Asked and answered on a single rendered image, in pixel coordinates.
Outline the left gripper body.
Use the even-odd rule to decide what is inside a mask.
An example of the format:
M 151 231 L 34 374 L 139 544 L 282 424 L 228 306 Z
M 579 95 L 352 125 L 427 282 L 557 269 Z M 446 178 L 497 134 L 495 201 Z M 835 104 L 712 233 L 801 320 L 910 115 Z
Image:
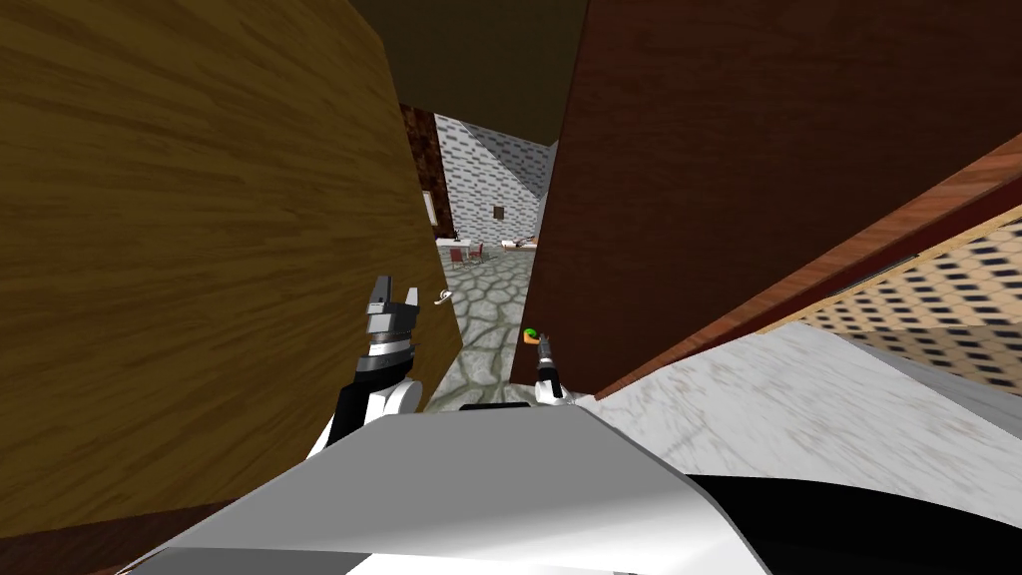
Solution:
M 407 302 L 372 301 L 367 307 L 366 332 L 372 344 L 411 339 L 416 327 L 419 305 Z

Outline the white table with red chairs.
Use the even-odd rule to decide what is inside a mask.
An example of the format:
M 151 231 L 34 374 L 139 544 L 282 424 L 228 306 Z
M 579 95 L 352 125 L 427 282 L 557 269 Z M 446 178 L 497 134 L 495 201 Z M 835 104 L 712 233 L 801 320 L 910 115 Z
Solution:
M 469 268 L 486 260 L 484 244 L 468 240 L 436 239 L 435 243 L 443 255 L 455 269 Z

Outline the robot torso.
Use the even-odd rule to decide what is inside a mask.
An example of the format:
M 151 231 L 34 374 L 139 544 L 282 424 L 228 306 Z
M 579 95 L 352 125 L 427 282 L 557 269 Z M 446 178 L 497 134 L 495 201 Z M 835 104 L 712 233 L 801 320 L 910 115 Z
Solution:
M 671 464 L 580 406 L 387 415 L 129 575 L 772 575 Z

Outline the light brown wooden door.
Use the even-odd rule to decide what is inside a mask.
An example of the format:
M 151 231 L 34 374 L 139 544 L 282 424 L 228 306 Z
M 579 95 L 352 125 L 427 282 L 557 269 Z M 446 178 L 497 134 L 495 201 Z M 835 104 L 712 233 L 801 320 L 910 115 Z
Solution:
M 0 0 L 0 538 L 300 462 L 381 275 L 434 389 L 461 336 L 350 0 Z

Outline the dark red-brown wooden door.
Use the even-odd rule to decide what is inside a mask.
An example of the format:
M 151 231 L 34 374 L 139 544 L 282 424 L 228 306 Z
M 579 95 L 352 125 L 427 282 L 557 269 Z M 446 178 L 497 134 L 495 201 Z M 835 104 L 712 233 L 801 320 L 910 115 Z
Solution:
M 590 0 L 523 323 L 605 397 L 1022 205 L 1022 0 Z

